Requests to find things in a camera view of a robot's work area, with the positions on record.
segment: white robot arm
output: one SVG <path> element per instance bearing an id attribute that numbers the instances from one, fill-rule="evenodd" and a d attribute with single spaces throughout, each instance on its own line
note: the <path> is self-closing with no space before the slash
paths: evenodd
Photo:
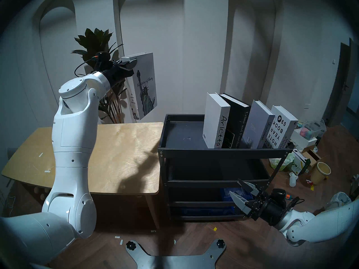
<path id="1" fill-rule="evenodd" d="M 250 203 L 243 197 L 230 192 L 236 206 L 246 216 L 254 220 L 260 217 L 270 226 L 274 226 L 294 247 L 305 241 L 318 243 L 337 237 L 359 219 L 359 200 L 314 216 L 307 211 L 298 212 L 292 209 L 299 198 L 293 199 L 286 205 L 286 192 L 283 189 L 273 189 L 268 195 L 251 183 L 241 180 L 238 180 L 238 183 L 251 193 L 256 201 Z"/>
<path id="2" fill-rule="evenodd" d="M 61 86 L 52 127 L 56 172 L 41 213 L 1 218 L 31 263 L 45 264 L 76 238 L 95 229 L 96 208 L 88 190 L 88 162 L 95 146 L 98 104 L 112 86 L 133 75 L 137 60 L 110 61 L 100 52 L 95 72 Z"/>

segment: white bottle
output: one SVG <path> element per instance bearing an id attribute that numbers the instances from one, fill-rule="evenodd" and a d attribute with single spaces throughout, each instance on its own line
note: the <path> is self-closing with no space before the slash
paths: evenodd
<path id="1" fill-rule="evenodd" d="M 289 186 L 295 187 L 295 185 L 296 185 L 296 183 L 297 183 L 298 176 L 295 175 L 294 172 L 291 172 L 289 175 L 290 175 L 290 178 L 289 178 Z"/>

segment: white book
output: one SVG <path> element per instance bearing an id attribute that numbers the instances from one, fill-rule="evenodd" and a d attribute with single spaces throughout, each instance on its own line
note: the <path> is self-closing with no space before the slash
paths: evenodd
<path id="1" fill-rule="evenodd" d="M 133 119 L 145 117 L 157 106 L 153 53 L 140 53 L 122 57 L 122 62 L 137 59 L 134 74 L 127 78 L 127 94 Z"/>
<path id="2" fill-rule="evenodd" d="M 297 126 L 298 119 L 282 106 L 273 105 L 271 111 L 275 117 L 265 140 L 265 144 L 270 149 L 286 148 L 290 137 Z"/>
<path id="3" fill-rule="evenodd" d="M 207 93 L 202 136 L 209 149 L 222 147 L 230 108 L 218 94 Z"/>
<path id="4" fill-rule="evenodd" d="M 253 100 L 243 132 L 243 140 L 251 149 L 261 149 L 269 133 L 274 114 L 261 101 Z"/>

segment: shelf rack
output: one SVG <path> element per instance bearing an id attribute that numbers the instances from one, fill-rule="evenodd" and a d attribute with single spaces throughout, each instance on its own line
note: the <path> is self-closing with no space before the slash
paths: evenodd
<path id="1" fill-rule="evenodd" d="M 158 156 L 168 215 L 185 221 L 241 218 L 233 201 L 222 201 L 220 189 L 240 187 L 238 178 L 266 189 L 292 149 L 248 149 L 243 141 L 239 149 L 209 149 L 203 123 L 203 114 L 166 115 Z M 271 176 L 261 161 L 268 158 L 281 159 Z M 199 209 L 208 214 L 192 214 Z M 227 214 L 217 214 L 223 210 Z"/>

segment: door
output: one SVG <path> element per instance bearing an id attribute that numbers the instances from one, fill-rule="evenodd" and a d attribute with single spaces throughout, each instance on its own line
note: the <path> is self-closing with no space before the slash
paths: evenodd
<path id="1" fill-rule="evenodd" d="M 354 86 L 358 61 L 358 45 L 349 39 L 349 46 L 341 44 L 338 71 L 323 120 L 329 127 L 341 123 Z"/>

